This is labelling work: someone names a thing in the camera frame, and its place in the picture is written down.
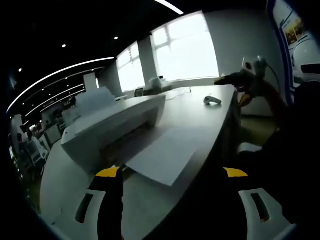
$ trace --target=white wall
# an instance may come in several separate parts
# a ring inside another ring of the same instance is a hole
[[[158,77],[150,36],[139,41],[138,47],[144,82],[148,86],[150,79]]]
[[[264,56],[281,81],[281,95],[285,99],[285,73],[280,46],[267,13],[224,10],[204,16],[214,44],[219,73],[228,75],[241,70],[245,56]],[[265,79],[278,89],[276,78],[269,69]],[[271,110],[265,99],[256,98],[242,109],[242,114],[271,116]]]
[[[115,97],[120,97],[125,94],[122,93],[120,79],[118,75],[117,62],[114,61],[110,66],[98,77],[100,88],[106,87]]]
[[[243,57],[264,56],[275,70],[283,99],[285,99],[284,66],[279,42],[265,11],[223,10],[204,14],[212,37],[220,74],[232,74],[241,70]],[[157,76],[150,37],[138,43],[143,76],[146,83]],[[267,69],[266,80],[278,89],[273,73]],[[207,86],[214,78],[173,82],[174,88]],[[122,93],[116,62],[99,77],[101,87],[106,86],[116,97]],[[263,98],[256,98],[242,109],[242,114],[271,116],[271,110]]]
[[[83,76],[85,91],[90,92],[97,89],[96,74],[94,72]]]

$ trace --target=white table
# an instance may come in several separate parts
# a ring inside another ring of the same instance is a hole
[[[235,94],[232,86],[192,87],[192,92],[188,89],[177,88],[162,93],[167,99],[162,120],[141,142],[150,143],[170,128],[201,128],[205,129],[201,147],[171,187],[140,174],[126,180],[122,217],[122,234],[126,240],[143,239],[176,206],[206,162],[230,116]],[[222,100],[222,105],[204,105],[203,100],[208,95]],[[93,178],[87,176],[57,142],[51,150],[41,183],[40,206],[44,219],[51,224],[59,217],[57,212],[63,212],[70,204],[79,204]]]

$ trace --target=window frame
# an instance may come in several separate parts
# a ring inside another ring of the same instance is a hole
[[[169,25],[170,24],[173,24],[173,23],[176,23],[178,21],[181,21],[183,19],[186,19],[186,18],[189,18],[189,17],[192,17],[192,16],[196,16],[196,15],[201,15],[206,24],[207,24],[207,20],[205,19],[205,16],[203,14],[202,11],[197,11],[197,12],[194,12],[194,13],[191,13],[191,14],[188,14],[188,15],[185,15],[185,16],[182,16],[182,17],[179,17],[173,21],[170,21],[168,23],[165,23],[164,25],[154,29],[151,33],[151,37],[153,38],[153,33],[160,30],[160,29],[164,29],[164,32],[166,34],[166,37],[167,37],[167,41],[164,42],[164,43],[161,43],[159,45],[155,45],[155,41],[154,39],[151,39],[151,45],[152,45],[152,54],[153,54],[153,59],[154,59],[154,62],[155,62],[155,69],[156,69],[156,72],[158,75],[161,75],[161,71],[160,71],[160,67],[159,67],[159,62],[158,62],[158,58],[157,58],[157,50],[163,48],[163,47],[166,47],[168,46],[169,47],[169,50],[170,50],[170,53],[172,54],[172,43],[176,42],[176,41],[179,41],[181,39],[185,39],[185,38],[189,38],[191,36],[194,36],[194,35],[197,35],[197,34],[190,34],[188,36],[182,36],[182,37],[178,37],[178,38],[175,38],[175,39],[172,39],[170,34],[169,34]],[[206,28],[206,31],[203,31],[202,33],[208,33],[210,35],[210,31],[209,31],[209,28],[208,28],[208,24],[207,24],[207,28]],[[217,55],[215,54],[215,59],[216,59],[216,62],[217,62],[217,71],[218,71],[218,75],[217,76],[204,76],[204,77],[192,77],[192,78],[179,78],[179,79],[175,79],[175,80],[169,80],[170,83],[172,82],[179,82],[179,81],[188,81],[188,80],[197,80],[197,79],[218,79],[219,76],[220,76],[220,72],[219,72],[219,66],[218,66],[218,60],[217,60]]]
[[[137,45],[137,47],[138,47],[138,55],[135,56],[135,57],[133,57],[133,55],[132,55],[132,47],[133,47],[134,45]],[[119,57],[120,57],[123,53],[125,53],[126,51],[129,52],[130,60],[129,60],[127,63],[123,64],[123,65],[120,67],[120,66],[119,66]],[[122,89],[119,71],[120,71],[122,68],[124,68],[125,66],[129,65],[129,64],[132,64],[132,66],[133,66],[133,65],[134,65],[134,62],[135,62],[136,60],[140,60],[140,63],[141,63],[139,45],[138,45],[138,42],[137,42],[137,41],[135,41],[133,44],[131,44],[129,47],[127,47],[127,48],[126,48],[122,53],[120,53],[120,54],[118,55],[118,57],[117,57],[116,68],[117,68],[117,73],[118,73],[118,76],[119,76],[119,83],[120,83],[121,91],[122,91],[123,93],[127,93],[127,92],[134,91],[134,89],[132,89],[132,90],[123,90],[123,89]],[[145,86],[146,86],[145,79],[144,79],[144,76],[143,76],[143,69],[141,69],[141,71],[142,71],[142,77],[143,77],[143,85],[142,85],[142,86],[138,86],[137,88],[142,88],[142,87],[145,87]]]

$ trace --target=floor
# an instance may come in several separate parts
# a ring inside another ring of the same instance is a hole
[[[241,125],[241,142],[258,146],[262,146],[277,127],[271,117],[258,116],[242,116]]]

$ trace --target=light strip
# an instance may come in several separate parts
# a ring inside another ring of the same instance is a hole
[[[70,90],[72,90],[72,89],[81,87],[81,86],[83,86],[83,85],[84,85],[84,84],[80,84],[80,85],[75,86],[75,87],[72,87],[72,88],[70,88],[70,89],[68,89],[68,90],[66,90],[66,91],[60,92],[59,94],[53,96],[52,98],[48,99],[47,101],[44,101],[43,103],[41,103],[39,106],[35,107],[33,110],[31,110],[31,111],[30,111],[27,115],[25,115],[25,116],[27,117],[27,116],[28,116],[30,113],[32,113],[34,110],[36,110],[37,108],[39,108],[40,106],[42,106],[42,105],[45,104],[46,102],[49,102],[50,100],[58,97],[59,95],[64,94],[64,93],[66,93],[66,92],[68,92],[68,91],[70,91]]]
[[[16,97],[15,100],[13,100],[13,102],[10,104],[10,106],[8,107],[8,109],[6,110],[6,112],[8,112],[10,110],[10,108],[18,101],[19,98],[21,98],[26,92],[28,92],[30,89],[32,89],[35,85],[41,83],[42,81],[56,75],[56,74],[59,74],[65,70],[68,70],[68,69],[72,69],[72,68],[75,68],[75,67],[78,67],[78,66],[81,66],[81,65],[84,65],[84,64],[90,64],[90,63],[95,63],[95,62],[100,62],[100,61],[104,61],[104,60],[110,60],[110,59],[114,59],[115,57],[105,57],[105,58],[100,58],[100,59],[96,59],[96,60],[91,60],[91,61],[85,61],[85,62],[82,62],[82,63],[78,63],[76,65],[72,65],[72,66],[68,66],[64,69],[61,69],[59,71],[56,71],[54,73],[51,73],[50,75],[48,76],[45,76],[44,78],[40,79],[39,81],[35,82],[34,84],[32,84],[31,86],[29,86],[26,90],[24,90],[22,93],[20,93],[19,96]]]
[[[83,90],[81,90],[81,91],[77,91],[77,92],[75,92],[75,93],[72,93],[71,95],[68,95],[68,96],[66,96],[66,97],[64,97],[64,98],[62,98],[62,99],[60,99],[60,100],[52,103],[51,105],[47,106],[45,109],[42,109],[42,110],[40,111],[40,113],[42,113],[42,112],[43,112],[44,110],[46,110],[47,108],[50,108],[51,106],[57,104],[58,102],[60,102],[60,101],[62,101],[62,100],[65,100],[65,99],[67,99],[67,98],[70,98],[71,96],[73,96],[73,95],[75,95],[75,94],[81,93],[81,92],[83,92],[84,90],[85,90],[85,89],[83,89]]]
[[[181,11],[180,9],[178,9],[177,7],[173,6],[171,3],[165,1],[165,0],[154,0],[160,4],[162,4],[163,6],[166,6],[167,8],[171,9],[172,11],[176,12],[179,15],[184,14],[183,11]]]

